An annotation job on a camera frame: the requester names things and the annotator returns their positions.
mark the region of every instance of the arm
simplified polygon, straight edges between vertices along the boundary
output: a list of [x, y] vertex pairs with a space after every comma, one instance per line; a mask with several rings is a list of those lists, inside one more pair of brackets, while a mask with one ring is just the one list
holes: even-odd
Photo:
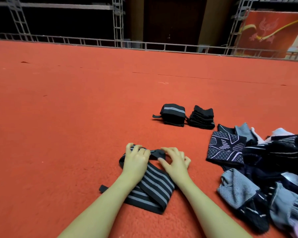
[[193, 183], [187, 172], [191, 160], [183, 152], [177, 148], [162, 149], [172, 163], [161, 158], [159, 162], [189, 200], [207, 238], [252, 237]]
[[106, 238], [116, 215], [131, 190], [142, 179], [147, 170], [150, 150], [127, 144], [122, 174], [97, 200], [84, 210], [58, 238]]

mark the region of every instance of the horizontal metal beam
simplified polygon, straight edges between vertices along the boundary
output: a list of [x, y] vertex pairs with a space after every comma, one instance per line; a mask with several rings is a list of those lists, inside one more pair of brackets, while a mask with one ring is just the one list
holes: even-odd
[[[8, 6], [5, 1], [0, 1], [0, 6]], [[100, 5], [76, 5], [76, 4], [58, 4], [58, 3], [29, 3], [22, 2], [22, 7], [47, 7], [47, 8], [69, 8], [69, 9], [93, 9], [93, 10], [113, 10], [113, 6]]]

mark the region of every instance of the metal railing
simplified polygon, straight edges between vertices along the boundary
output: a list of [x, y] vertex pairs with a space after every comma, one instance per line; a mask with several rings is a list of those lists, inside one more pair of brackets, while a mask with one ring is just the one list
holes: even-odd
[[[175, 53], [190, 53], [200, 55], [214, 56], [231, 56], [226, 54], [235, 53], [235, 57], [244, 58], [262, 58], [262, 59], [286, 59], [298, 61], [298, 52], [289, 52], [287, 50], [267, 50], [267, 49], [251, 49], [239, 47], [214, 47], [203, 45], [184, 45], [170, 43], [155, 43], [142, 41], [127, 41], [127, 40], [108, 40], [94, 38], [78, 38], [78, 37], [63, 37], [63, 36], [45, 36], [45, 35], [30, 35], [29, 42], [54, 43], [74, 46], [88, 47], [109, 47], [109, 48], [127, 48], [145, 51], [159, 52], [175, 52]], [[0, 33], [0, 40], [25, 41], [20, 34]]]

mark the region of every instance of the person's left hand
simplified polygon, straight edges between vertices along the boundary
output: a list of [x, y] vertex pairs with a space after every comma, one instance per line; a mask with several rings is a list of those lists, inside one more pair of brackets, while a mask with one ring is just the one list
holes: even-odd
[[126, 146], [126, 155], [122, 175], [127, 178], [134, 186], [140, 182], [147, 170], [150, 150], [142, 148], [142, 145], [136, 145], [131, 151], [133, 143]]

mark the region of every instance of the person's right hand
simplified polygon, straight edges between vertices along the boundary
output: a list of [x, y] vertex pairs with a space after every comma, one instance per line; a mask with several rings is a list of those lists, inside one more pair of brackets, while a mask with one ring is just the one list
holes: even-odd
[[172, 163], [168, 164], [168, 162], [162, 158], [158, 158], [158, 160], [163, 168], [165, 168], [166, 172], [170, 175], [171, 179], [180, 188], [182, 184], [191, 180], [187, 171], [191, 160], [187, 156], [184, 156], [184, 152], [179, 151], [177, 148], [163, 147], [161, 149], [170, 156]]

